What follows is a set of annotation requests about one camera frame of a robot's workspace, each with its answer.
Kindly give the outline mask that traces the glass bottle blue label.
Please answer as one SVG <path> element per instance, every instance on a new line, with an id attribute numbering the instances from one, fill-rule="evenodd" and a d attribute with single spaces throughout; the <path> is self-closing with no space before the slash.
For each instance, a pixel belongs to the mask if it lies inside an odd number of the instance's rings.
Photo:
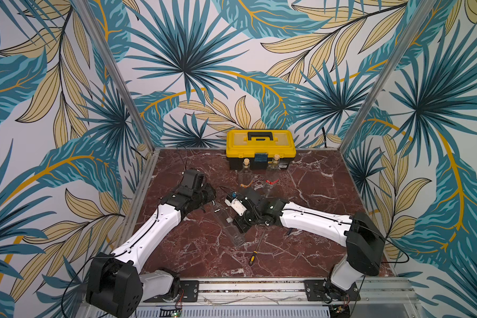
<path id="1" fill-rule="evenodd" d="M 221 230 L 226 234 L 233 246 L 239 248 L 245 244 L 245 236 L 234 224 L 234 216 L 237 214 L 226 204 L 213 201 L 213 216 L 220 225 Z"/>

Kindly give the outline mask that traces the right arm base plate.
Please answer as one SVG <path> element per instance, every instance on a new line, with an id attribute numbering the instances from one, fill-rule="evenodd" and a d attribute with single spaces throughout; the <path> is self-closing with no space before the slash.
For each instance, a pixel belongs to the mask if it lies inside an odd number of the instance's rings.
<path id="1" fill-rule="evenodd" d="M 304 280 L 304 290 L 309 302 L 351 302 L 360 300 L 359 288 L 353 283 L 348 290 L 342 290 L 327 279 Z"/>

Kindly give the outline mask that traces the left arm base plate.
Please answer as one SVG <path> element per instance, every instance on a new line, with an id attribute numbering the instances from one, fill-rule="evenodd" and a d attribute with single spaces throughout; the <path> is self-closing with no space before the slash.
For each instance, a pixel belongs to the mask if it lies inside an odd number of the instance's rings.
<path id="1" fill-rule="evenodd" d="M 182 280 L 174 282 L 174 291 L 165 295 L 157 295 L 147 298 L 144 303 L 196 303 L 200 290 L 200 282 L 198 280 Z"/>

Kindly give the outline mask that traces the glass bottle orange label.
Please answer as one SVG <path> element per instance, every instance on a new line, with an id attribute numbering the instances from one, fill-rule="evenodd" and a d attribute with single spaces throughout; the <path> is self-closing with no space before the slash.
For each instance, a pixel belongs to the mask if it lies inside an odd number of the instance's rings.
<path id="1" fill-rule="evenodd" d="M 249 184 L 253 182 L 254 174 L 250 169 L 250 160 L 245 158 L 242 162 L 242 169 L 238 174 L 238 183 L 240 184 Z"/>

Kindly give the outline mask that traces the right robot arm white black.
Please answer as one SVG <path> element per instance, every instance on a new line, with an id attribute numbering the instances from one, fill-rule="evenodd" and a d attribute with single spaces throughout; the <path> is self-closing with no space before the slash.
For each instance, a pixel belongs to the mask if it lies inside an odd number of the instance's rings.
<path id="1" fill-rule="evenodd" d="M 227 194 L 225 203 L 237 214 L 241 233 L 255 225 L 299 229 L 346 248 L 346 255 L 330 271 L 325 293 L 333 298 L 351 294 L 363 276 L 377 276 L 386 243 L 384 235 L 364 212 L 339 215 L 318 211 L 279 197 L 264 197 L 253 189 Z"/>

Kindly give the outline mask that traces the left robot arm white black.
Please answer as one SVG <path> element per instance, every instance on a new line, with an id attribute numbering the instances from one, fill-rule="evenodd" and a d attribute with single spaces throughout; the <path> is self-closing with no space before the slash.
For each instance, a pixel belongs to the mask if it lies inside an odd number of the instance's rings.
<path id="1" fill-rule="evenodd" d="M 160 269 L 142 278 L 140 273 L 164 237 L 190 212 L 215 198 L 216 191 L 203 172 L 186 170 L 136 233 L 111 254 L 99 253 L 91 261 L 86 302 L 114 317 L 130 317 L 142 301 L 178 299 L 182 294 L 179 274 Z"/>

